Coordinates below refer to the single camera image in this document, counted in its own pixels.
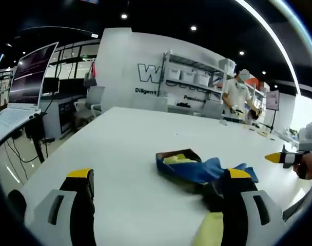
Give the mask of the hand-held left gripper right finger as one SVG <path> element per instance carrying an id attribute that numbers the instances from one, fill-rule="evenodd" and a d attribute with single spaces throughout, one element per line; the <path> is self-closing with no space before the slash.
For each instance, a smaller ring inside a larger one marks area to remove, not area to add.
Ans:
<path id="1" fill-rule="evenodd" d="M 283 211 L 242 170 L 225 170 L 221 178 L 224 196 L 221 245 L 276 245 L 286 232 Z"/>

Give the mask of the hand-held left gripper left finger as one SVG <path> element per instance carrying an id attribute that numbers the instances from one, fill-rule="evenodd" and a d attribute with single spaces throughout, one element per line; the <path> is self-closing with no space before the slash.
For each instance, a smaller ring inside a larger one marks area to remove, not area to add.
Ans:
<path id="1" fill-rule="evenodd" d="M 72 171 L 34 208 L 28 228 L 41 245 L 96 245 L 93 200 L 93 169 Z"/>

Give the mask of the person's right hand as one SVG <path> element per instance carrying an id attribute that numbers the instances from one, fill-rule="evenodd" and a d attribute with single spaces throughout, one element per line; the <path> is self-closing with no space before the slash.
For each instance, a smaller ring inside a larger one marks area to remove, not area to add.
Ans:
<path id="1" fill-rule="evenodd" d="M 306 166 L 306 174 L 303 179 L 312 180 L 312 153 L 304 154 L 299 164 L 293 165 L 294 172 L 300 177 L 302 166 Z"/>

